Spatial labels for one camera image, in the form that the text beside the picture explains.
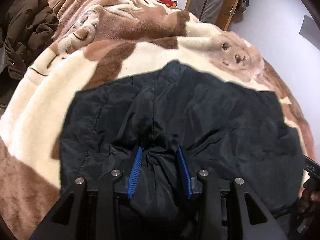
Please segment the person's right hand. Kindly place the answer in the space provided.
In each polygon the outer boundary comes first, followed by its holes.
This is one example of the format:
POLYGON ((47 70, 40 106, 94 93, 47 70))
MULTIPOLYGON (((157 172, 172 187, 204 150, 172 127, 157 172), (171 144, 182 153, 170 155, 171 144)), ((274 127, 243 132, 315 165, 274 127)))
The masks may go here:
POLYGON ((310 177, 303 184, 303 192, 299 199, 298 212, 303 213, 307 209, 314 210, 314 205, 319 205, 319 191, 315 190, 317 186, 317 181, 310 177))

